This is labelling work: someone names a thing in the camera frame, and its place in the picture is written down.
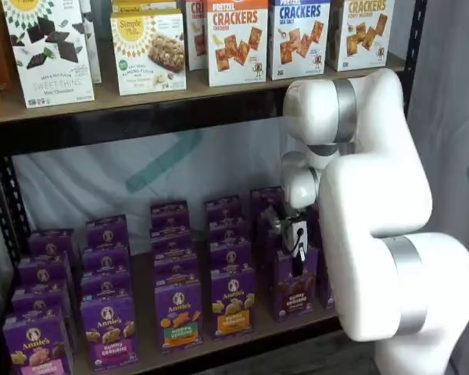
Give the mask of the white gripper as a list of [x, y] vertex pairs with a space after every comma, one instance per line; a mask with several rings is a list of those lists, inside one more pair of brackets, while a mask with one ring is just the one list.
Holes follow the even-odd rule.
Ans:
[[292, 218], [285, 229], [285, 246], [292, 255], [292, 277], [304, 274], [308, 250], [307, 224], [303, 218]]

